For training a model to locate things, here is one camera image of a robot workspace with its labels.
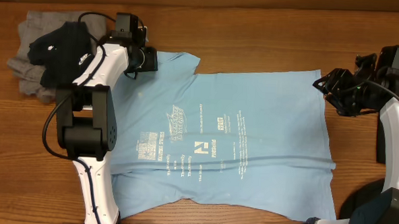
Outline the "light blue printed t-shirt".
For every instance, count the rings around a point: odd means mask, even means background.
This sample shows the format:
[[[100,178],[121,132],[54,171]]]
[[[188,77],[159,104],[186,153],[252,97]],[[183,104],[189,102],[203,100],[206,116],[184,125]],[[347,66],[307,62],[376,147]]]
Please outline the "light blue printed t-shirt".
[[[197,74],[199,62],[161,52],[156,72],[114,87],[121,215],[189,198],[335,219],[320,71]]]

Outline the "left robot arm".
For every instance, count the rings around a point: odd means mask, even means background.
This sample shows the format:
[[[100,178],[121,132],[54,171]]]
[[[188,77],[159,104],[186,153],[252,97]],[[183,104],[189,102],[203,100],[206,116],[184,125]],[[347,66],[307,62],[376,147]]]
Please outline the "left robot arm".
[[[157,51],[146,46],[147,28],[132,13],[118,13],[115,28],[97,42],[97,54],[71,84],[57,89],[57,140],[78,173],[85,204],[83,224],[121,224],[113,197],[111,152],[117,122],[111,90],[120,76],[135,80],[158,71]]]

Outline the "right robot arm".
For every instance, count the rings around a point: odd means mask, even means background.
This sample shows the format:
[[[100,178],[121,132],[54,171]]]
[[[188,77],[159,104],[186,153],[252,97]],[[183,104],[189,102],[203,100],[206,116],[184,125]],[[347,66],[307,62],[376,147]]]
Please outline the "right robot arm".
[[[355,65],[354,73],[337,68],[313,86],[341,116],[378,113],[386,162],[384,185],[348,219],[309,218],[304,224],[399,224],[399,45],[383,47],[380,54],[359,55]]]

